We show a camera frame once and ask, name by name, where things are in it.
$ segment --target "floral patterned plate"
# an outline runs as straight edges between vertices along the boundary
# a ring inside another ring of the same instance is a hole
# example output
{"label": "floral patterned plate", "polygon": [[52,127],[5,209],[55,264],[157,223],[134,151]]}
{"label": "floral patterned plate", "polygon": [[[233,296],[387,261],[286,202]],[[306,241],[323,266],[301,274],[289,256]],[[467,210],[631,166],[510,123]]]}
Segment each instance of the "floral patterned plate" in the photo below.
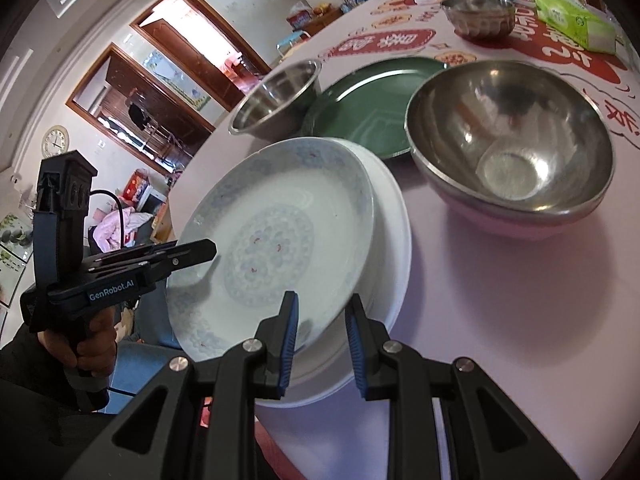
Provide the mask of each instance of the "floral patterned plate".
{"label": "floral patterned plate", "polygon": [[296,350],[311,345],[360,280],[375,217],[367,171],[337,142],[289,139],[246,158],[200,202],[179,241],[218,247],[213,262],[167,283],[184,351],[195,361],[222,355],[278,313],[286,290],[300,298]]}

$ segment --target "metal screw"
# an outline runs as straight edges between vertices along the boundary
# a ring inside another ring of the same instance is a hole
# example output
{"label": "metal screw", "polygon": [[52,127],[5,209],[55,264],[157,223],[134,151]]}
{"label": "metal screw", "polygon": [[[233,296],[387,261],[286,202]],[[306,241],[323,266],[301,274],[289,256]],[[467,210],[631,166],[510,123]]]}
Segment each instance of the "metal screw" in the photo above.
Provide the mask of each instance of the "metal screw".
{"label": "metal screw", "polygon": [[468,357],[461,357],[456,360],[456,368],[461,372],[471,372],[475,367],[474,362]]}
{"label": "metal screw", "polygon": [[189,366],[189,360],[186,357],[174,357],[169,361],[169,368],[174,372],[181,372]]}
{"label": "metal screw", "polygon": [[259,339],[247,339],[242,343],[242,348],[247,352],[257,352],[262,348],[262,341]]}
{"label": "metal screw", "polygon": [[382,345],[382,349],[388,354],[397,354],[402,350],[402,343],[398,341],[385,341]]}

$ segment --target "large metal bowl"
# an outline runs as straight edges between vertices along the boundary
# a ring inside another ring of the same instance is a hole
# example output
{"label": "large metal bowl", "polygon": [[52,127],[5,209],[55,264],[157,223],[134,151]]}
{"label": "large metal bowl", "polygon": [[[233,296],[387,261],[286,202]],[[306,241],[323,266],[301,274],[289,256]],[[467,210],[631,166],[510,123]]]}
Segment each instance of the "large metal bowl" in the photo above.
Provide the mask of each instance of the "large metal bowl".
{"label": "large metal bowl", "polygon": [[560,232],[598,206],[613,176],[613,146],[595,105],[526,63],[437,73],[412,97],[405,128],[438,194],[496,234]]}
{"label": "large metal bowl", "polygon": [[288,139],[298,132],[320,94],[322,63],[308,59],[269,74],[232,112],[229,132],[258,139]]}
{"label": "large metal bowl", "polygon": [[509,0],[443,0],[440,6],[460,36],[472,40],[504,38],[516,25]]}

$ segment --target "leaf picture on wall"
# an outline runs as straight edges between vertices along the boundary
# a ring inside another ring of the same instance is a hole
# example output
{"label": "leaf picture on wall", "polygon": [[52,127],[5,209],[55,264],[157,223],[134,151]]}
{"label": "leaf picture on wall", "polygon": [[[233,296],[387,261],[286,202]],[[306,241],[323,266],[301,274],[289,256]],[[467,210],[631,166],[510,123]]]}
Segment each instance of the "leaf picture on wall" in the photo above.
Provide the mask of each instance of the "leaf picture on wall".
{"label": "leaf picture on wall", "polygon": [[184,101],[200,111],[210,101],[207,94],[193,79],[180,70],[162,52],[154,50],[142,63],[149,72],[169,85]]}

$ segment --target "green tissue package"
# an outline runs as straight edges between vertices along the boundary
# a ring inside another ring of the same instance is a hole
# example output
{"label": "green tissue package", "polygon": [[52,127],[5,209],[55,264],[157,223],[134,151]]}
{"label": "green tissue package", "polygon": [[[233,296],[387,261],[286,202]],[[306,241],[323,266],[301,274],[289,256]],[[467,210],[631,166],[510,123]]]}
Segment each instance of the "green tissue package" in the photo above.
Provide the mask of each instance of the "green tissue package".
{"label": "green tissue package", "polygon": [[592,52],[616,53],[616,29],[569,0],[536,0],[538,17]]}

